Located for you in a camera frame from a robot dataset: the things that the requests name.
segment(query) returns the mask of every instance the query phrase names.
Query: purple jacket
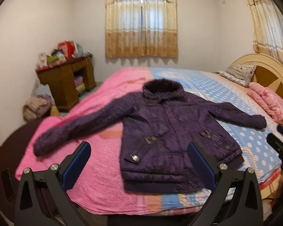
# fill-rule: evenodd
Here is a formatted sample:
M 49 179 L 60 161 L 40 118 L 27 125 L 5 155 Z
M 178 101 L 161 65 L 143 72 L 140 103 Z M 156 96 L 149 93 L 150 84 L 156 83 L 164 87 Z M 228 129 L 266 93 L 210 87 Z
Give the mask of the purple jacket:
M 160 79 L 111 101 L 98 112 L 82 116 L 42 134 L 34 145 L 44 155 L 69 139 L 96 133 L 123 121 L 120 167 L 124 189 L 136 192 L 178 193 L 203 188 L 187 145 L 197 142 L 218 163 L 242 164 L 237 142 L 215 118 L 262 129 L 261 115 L 250 116 L 231 103 L 214 103 L 185 92 L 178 82 Z

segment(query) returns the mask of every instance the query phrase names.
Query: bed headboard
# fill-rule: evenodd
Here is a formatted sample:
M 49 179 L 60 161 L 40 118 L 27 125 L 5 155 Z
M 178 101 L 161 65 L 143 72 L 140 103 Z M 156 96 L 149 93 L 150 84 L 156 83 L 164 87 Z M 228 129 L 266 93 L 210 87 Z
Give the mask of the bed headboard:
M 253 82 L 269 87 L 283 98 L 283 65 L 274 58 L 262 54 L 246 54 L 232 64 L 257 65 Z

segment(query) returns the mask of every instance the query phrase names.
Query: bed sheet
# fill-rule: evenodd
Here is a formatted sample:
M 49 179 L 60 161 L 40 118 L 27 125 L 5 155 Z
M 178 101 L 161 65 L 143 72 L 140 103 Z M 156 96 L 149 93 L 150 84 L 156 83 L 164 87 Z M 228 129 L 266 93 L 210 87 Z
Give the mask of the bed sheet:
M 250 115 L 261 114 L 266 117 L 267 128 L 253 130 L 239 127 L 233 124 L 219 121 L 219 123 L 240 144 L 244 164 L 253 167 L 259 182 L 268 181 L 281 162 L 277 153 L 265 142 L 270 132 L 276 131 L 276 123 L 267 114 L 254 104 L 251 98 L 223 82 L 218 76 L 191 70 L 166 69 L 166 68 L 125 68 L 107 79 L 100 89 L 91 94 L 81 103 L 75 106 L 65 118 L 46 118 L 32 140 L 25 155 L 17 168 L 16 178 L 20 178 L 25 167 L 31 167 L 33 171 L 45 170 L 53 163 L 60 163 L 66 155 L 71 154 L 81 141 L 88 141 L 92 146 L 91 158 L 82 171 L 74 188 L 67 193 L 70 199 L 85 210 L 95 214 L 185 214 L 199 211 L 205 203 L 210 191 L 202 189 L 192 194 L 149 195 L 141 193 L 129 193 L 123 190 L 119 169 L 119 154 L 121 137 L 104 137 L 101 133 L 71 140 L 57 151 L 41 158 L 33 155 L 35 140 L 51 127 L 61 125 L 69 120 L 95 112 L 113 98 L 119 98 L 131 91 L 141 91 L 146 81 L 151 79 L 167 78 L 180 82 L 186 91 L 197 94 L 214 102 L 231 102 L 236 107 Z M 118 123 L 108 131 L 121 133 L 122 124 Z M 88 183 L 82 177 L 88 177 Z M 227 199 L 231 199 L 234 189 L 230 189 Z

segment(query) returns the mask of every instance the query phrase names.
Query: curtain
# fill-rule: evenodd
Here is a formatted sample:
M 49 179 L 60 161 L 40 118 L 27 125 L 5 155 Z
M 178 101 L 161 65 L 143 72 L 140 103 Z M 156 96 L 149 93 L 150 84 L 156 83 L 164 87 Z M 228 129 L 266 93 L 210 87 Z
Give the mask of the curtain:
M 106 57 L 178 57 L 176 0 L 106 0 Z
M 283 15 L 272 0 L 247 0 L 254 23 L 254 50 L 283 64 Z

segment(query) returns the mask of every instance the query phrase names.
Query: jacket collar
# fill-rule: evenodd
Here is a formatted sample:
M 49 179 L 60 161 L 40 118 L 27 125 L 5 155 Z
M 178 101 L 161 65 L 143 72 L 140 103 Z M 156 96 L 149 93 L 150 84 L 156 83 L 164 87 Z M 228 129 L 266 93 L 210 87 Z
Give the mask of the jacket collar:
M 182 98 L 185 93 L 180 83 L 167 79 L 149 81 L 144 84 L 143 91 L 146 98 L 159 102 L 165 99 Z

